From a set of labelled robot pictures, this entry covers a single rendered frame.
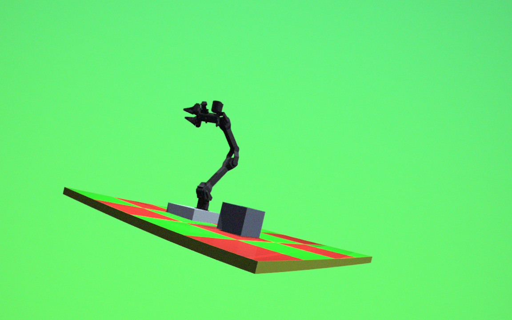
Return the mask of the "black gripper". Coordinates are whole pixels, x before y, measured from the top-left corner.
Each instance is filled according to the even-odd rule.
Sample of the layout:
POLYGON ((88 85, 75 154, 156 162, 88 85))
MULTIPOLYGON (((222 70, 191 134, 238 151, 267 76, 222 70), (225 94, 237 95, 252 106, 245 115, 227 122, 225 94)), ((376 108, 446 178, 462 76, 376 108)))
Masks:
POLYGON ((209 115, 211 112, 202 112, 200 110, 200 104, 196 103, 193 107, 184 108, 183 111, 189 112, 191 115, 196 115, 195 117, 185 117, 185 119, 191 122, 197 128, 200 127, 201 122, 205 122, 207 124, 209 120, 209 115))

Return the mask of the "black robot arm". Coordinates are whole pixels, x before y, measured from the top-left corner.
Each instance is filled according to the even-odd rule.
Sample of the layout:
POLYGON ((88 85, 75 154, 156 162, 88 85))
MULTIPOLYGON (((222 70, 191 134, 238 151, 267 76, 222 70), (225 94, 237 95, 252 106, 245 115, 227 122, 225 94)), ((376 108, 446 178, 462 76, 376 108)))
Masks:
POLYGON ((226 117, 225 112, 222 112, 223 103, 213 100, 212 108, 208 122, 216 124, 224 132, 226 140, 229 144, 230 150, 226 155, 226 159, 222 162, 221 168, 207 181, 201 182, 197 185, 196 193, 198 198, 197 209, 204 209, 208 211, 209 201, 212 200, 212 187, 230 170, 238 165, 239 160, 239 147, 230 129, 230 119, 226 117), (222 116, 222 117, 221 117, 222 116), (234 154, 234 158, 231 158, 234 154))

